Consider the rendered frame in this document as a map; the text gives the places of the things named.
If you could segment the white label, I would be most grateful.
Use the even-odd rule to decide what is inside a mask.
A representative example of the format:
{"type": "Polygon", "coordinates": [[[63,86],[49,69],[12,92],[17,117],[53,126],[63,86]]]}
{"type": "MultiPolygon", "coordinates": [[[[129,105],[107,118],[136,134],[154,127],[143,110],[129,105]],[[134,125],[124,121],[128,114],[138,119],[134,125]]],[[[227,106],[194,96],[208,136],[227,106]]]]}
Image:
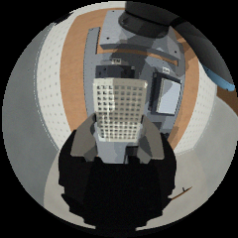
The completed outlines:
{"type": "Polygon", "coordinates": [[[168,68],[163,67],[163,72],[165,72],[165,73],[169,73],[170,70],[169,70],[168,68]]]}
{"type": "Polygon", "coordinates": [[[121,64],[121,59],[112,59],[112,63],[121,64]]]}

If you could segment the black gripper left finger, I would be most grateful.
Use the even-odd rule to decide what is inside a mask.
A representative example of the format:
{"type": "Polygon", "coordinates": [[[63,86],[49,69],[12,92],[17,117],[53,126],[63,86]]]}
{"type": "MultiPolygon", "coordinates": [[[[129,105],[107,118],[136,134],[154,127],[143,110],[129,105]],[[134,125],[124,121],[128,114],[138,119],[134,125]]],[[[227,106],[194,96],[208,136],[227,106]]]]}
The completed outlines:
{"type": "MultiPolygon", "coordinates": [[[[94,124],[96,113],[92,113],[76,130],[73,130],[59,153],[59,185],[63,186],[68,170],[82,162],[94,162],[98,155],[94,124]]],[[[63,186],[64,187],[64,186],[63,186]]]]}

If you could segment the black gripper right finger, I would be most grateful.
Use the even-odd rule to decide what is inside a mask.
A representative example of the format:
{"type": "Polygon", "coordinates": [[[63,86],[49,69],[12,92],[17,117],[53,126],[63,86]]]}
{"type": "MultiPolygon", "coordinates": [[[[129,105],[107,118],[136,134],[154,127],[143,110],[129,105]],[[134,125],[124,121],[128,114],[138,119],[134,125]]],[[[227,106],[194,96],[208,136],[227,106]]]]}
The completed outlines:
{"type": "Polygon", "coordinates": [[[142,115],[141,124],[143,138],[137,151],[140,164],[159,168],[169,180],[169,191],[175,189],[177,160],[170,143],[146,115],[142,115]]]}

